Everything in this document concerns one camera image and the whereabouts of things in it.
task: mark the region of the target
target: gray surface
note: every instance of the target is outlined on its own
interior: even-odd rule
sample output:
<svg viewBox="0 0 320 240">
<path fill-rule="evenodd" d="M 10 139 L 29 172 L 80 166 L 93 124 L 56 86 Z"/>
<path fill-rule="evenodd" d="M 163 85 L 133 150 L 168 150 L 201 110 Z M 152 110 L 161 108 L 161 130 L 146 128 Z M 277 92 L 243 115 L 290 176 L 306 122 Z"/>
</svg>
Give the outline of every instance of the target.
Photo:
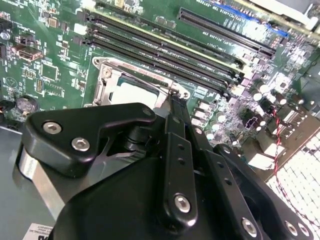
<svg viewBox="0 0 320 240">
<path fill-rule="evenodd" d="M 20 138 L 19 134 L 0 129 L 1 240 L 22 240 L 31 223 L 55 223 L 35 187 L 19 174 L 13 179 Z"/>
</svg>

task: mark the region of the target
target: mounting hole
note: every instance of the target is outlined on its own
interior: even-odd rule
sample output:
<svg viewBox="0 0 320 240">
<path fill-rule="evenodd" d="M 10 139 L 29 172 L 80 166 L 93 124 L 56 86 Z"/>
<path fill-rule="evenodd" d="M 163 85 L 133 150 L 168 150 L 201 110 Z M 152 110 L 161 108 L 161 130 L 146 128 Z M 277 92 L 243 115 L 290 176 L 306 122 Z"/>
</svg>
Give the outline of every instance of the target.
<svg viewBox="0 0 320 240">
<path fill-rule="evenodd" d="M 181 150 L 185 150 L 185 147 L 182 146 L 181 144 L 178 144 L 178 147 L 179 147 Z"/>
<path fill-rule="evenodd" d="M 184 160 L 183 158 L 181 158 L 181 157 L 178 158 L 178 162 L 179 162 L 181 165 L 185 165 L 185 164 L 186 164 L 185 160 Z"/>
<path fill-rule="evenodd" d="M 224 181 L 225 181 L 225 183 L 228 184 L 229 186 L 232 185 L 232 182 L 231 182 L 228 178 L 225 178 Z"/>
<path fill-rule="evenodd" d="M 219 161 L 217 162 L 217 164 L 218 164 L 219 167 L 222 168 L 222 169 L 225 167 L 225 166 L 224 166 L 221 162 L 219 162 Z"/>
</svg>

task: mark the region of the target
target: label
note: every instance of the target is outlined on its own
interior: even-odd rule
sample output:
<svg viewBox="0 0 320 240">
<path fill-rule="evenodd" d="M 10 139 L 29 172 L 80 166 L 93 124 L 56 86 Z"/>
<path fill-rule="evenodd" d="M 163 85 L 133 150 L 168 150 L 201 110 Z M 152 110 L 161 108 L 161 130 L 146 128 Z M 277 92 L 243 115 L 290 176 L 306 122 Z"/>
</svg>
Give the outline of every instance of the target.
<svg viewBox="0 0 320 240">
<path fill-rule="evenodd" d="M 22 240 L 47 240 L 53 227 L 32 223 Z"/>
</svg>

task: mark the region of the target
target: electrolytic capacitor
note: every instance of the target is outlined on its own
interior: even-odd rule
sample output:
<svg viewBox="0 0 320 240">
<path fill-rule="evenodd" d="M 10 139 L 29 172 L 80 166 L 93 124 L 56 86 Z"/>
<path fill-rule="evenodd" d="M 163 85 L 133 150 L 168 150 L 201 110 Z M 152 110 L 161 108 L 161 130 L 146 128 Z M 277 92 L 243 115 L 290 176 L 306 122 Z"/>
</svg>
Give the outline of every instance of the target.
<svg viewBox="0 0 320 240">
<path fill-rule="evenodd" d="M 303 100 L 303 98 L 300 97 L 300 96 L 297 95 L 297 94 L 293 94 L 293 95 L 291 96 L 291 99 L 292 99 L 292 101 L 293 101 L 294 103 L 299 104 L 299 105 L 304 104 L 304 102 L 305 102 L 305 100 Z"/>
<path fill-rule="evenodd" d="M 204 134 L 206 136 L 206 139 L 208 139 L 209 141 L 211 141 L 215 137 L 211 130 L 206 130 Z"/>
<path fill-rule="evenodd" d="M 263 99 L 260 103 L 260 107 L 266 114 L 269 115 L 272 115 L 275 110 L 275 106 L 268 99 Z"/>
<path fill-rule="evenodd" d="M 255 122 L 254 124 L 253 124 L 253 127 L 255 128 L 255 130 L 257 131 L 257 132 L 259 132 L 261 129 L 262 129 L 262 127 L 259 125 L 259 123 L 257 123 L 257 122 Z"/>
<path fill-rule="evenodd" d="M 236 140 L 238 141 L 238 143 L 240 143 L 240 141 L 244 138 L 244 134 L 242 132 L 240 132 L 238 134 L 238 136 L 236 136 Z"/>
<path fill-rule="evenodd" d="M 217 112 L 215 114 L 215 117 L 219 121 L 219 123 L 224 123 L 227 119 L 226 115 L 222 111 Z"/>
<path fill-rule="evenodd" d="M 261 115 L 257 114 L 257 115 L 255 115 L 255 117 L 257 118 L 256 122 L 257 122 L 261 127 L 263 127 L 263 126 L 265 126 L 265 125 L 267 124 L 267 122 L 264 120 L 264 118 L 263 118 Z"/>
<path fill-rule="evenodd" d="M 252 95 L 253 100 L 256 102 L 258 102 L 262 99 L 262 94 L 257 90 L 251 91 L 251 95 Z"/>
<path fill-rule="evenodd" d="M 230 138 L 230 142 L 233 146 L 237 145 L 238 144 L 238 141 L 236 139 L 236 136 L 233 134 L 233 133 L 230 133 L 229 135 L 229 138 Z"/>
<path fill-rule="evenodd" d="M 211 126 L 211 129 L 213 132 L 215 131 L 218 131 L 220 129 L 220 124 L 219 122 L 213 120 L 211 123 L 210 123 L 210 126 Z"/>
<path fill-rule="evenodd" d="M 287 103 L 287 100 L 285 99 L 285 97 L 279 92 L 276 93 L 274 97 L 280 105 L 285 105 Z"/>
<path fill-rule="evenodd" d="M 236 154 L 236 155 L 238 155 L 239 157 L 241 157 L 241 151 L 240 151 L 240 149 L 238 148 L 238 147 L 233 147 L 232 148 L 232 151 Z"/>
<path fill-rule="evenodd" d="M 260 93 L 265 94 L 266 92 L 269 91 L 269 87 L 263 82 L 260 81 L 257 85 L 256 88 L 260 91 Z"/>
</svg>

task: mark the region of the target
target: black connector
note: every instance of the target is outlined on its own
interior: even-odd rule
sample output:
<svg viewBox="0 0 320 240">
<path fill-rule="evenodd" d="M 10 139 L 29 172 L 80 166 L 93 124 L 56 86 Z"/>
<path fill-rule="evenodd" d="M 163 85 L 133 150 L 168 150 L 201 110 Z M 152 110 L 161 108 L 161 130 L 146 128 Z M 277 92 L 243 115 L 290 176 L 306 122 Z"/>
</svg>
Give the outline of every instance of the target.
<svg viewBox="0 0 320 240">
<path fill-rule="evenodd" d="M 4 30 L 8 30 L 8 29 L 12 29 L 13 28 L 13 23 L 10 21 L 7 21 L 3 18 L 0 18 L 0 32 L 4 31 Z"/>
<path fill-rule="evenodd" d="M 0 43 L 0 59 L 4 59 L 7 56 L 7 46 Z"/>
<path fill-rule="evenodd" d="M 13 101 L 1 100 L 0 101 L 0 113 L 9 112 L 16 104 Z"/>
</svg>

